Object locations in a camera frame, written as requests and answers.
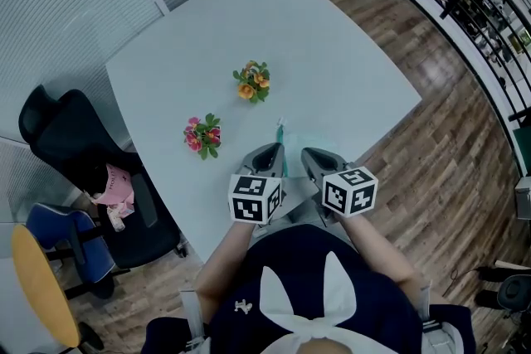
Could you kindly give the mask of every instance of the navy dress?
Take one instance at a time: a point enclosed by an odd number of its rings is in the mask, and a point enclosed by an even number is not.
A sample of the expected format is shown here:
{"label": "navy dress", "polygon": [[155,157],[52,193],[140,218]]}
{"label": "navy dress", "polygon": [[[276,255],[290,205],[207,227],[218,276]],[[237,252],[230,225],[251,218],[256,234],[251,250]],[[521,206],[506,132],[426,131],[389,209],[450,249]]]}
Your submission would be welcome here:
{"label": "navy dress", "polygon": [[[260,311],[264,266],[280,278],[294,314],[308,319],[324,316],[323,284],[326,255],[333,251],[353,282],[356,313],[338,326],[361,333],[399,353],[420,353],[422,323],[406,295],[387,276],[371,271],[359,254],[334,235],[313,225],[281,230],[249,249],[226,301],[206,327],[211,353],[260,353],[290,333]],[[235,311],[235,302],[252,303],[248,314]],[[430,308],[432,319],[452,324],[460,332],[465,353],[475,352],[470,310],[455,305]],[[177,318],[153,320],[143,354],[180,352],[191,339],[188,322]]]}

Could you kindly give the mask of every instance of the white bow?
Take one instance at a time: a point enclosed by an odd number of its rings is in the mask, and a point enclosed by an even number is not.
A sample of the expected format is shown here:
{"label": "white bow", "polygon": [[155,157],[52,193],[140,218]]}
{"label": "white bow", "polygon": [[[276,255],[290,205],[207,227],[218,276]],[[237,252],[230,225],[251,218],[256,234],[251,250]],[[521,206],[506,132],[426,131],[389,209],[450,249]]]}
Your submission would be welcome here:
{"label": "white bow", "polygon": [[262,354],[295,354],[301,344],[312,338],[331,339],[342,343],[352,352],[395,353],[370,337],[336,327],[356,313],[357,303],[352,280],[334,252],[326,256],[324,265],[323,303],[323,318],[309,320],[295,315],[279,277],[269,267],[264,267],[260,284],[260,311],[292,333],[273,342]]}

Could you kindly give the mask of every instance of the pink bag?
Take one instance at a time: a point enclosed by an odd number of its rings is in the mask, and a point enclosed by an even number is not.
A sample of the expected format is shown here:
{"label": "pink bag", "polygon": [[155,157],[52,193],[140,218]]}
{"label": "pink bag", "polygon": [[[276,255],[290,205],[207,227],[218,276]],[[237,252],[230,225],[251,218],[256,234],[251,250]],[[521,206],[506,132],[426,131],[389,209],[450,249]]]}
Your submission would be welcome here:
{"label": "pink bag", "polygon": [[131,186],[131,176],[128,172],[105,164],[107,167],[107,184],[105,192],[101,195],[95,194],[94,197],[87,193],[87,196],[95,204],[107,205],[107,212],[114,213],[119,218],[125,218],[134,212],[134,191]]}

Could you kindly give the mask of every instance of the flower arrangement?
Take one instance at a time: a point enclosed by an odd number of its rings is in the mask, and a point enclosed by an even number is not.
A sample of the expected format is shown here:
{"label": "flower arrangement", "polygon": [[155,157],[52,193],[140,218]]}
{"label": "flower arrangement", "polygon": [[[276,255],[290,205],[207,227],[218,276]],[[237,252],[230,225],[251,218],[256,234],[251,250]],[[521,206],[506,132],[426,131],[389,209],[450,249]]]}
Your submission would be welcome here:
{"label": "flower arrangement", "polygon": [[205,118],[206,123],[201,123],[198,117],[191,117],[184,133],[184,142],[188,143],[190,149],[201,155],[202,159],[207,159],[210,153],[217,158],[217,149],[222,144],[222,130],[219,127],[220,119],[214,114],[208,114]]}
{"label": "flower arrangement", "polygon": [[232,75],[240,82],[238,95],[241,98],[249,99],[253,104],[258,100],[262,102],[266,100],[269,94],[269,70],[265,62],[258,65],[256,61],[249,61],[241,72],[234,70]]}

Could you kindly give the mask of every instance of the table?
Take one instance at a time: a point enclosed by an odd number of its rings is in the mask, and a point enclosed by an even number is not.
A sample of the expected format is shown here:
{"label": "table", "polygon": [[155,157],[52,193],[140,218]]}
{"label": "table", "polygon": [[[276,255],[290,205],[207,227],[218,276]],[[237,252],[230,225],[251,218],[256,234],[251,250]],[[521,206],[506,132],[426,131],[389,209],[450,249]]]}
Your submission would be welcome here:
{"label": "table", "polygon": [[[264,104],[238,98],[233,70],[267,62]],[[107,64],[118,106],[166,207],[204,261],[231,225],[230,175],[287,133],[333,139],[354,161],[420,96],[380,48],[329,0],[189,0]],[[188,118],[221,117],[219,158],[183,143]]]}
{"label": "table", "polygon": [[78,347],[85,352],[80,347],[83,342],[103,349],[103,343],[89,325],[79,323],[78,326],[46,254],[24,225],[15,226],[11,246],[22,291],[48,332],[70,349]]}

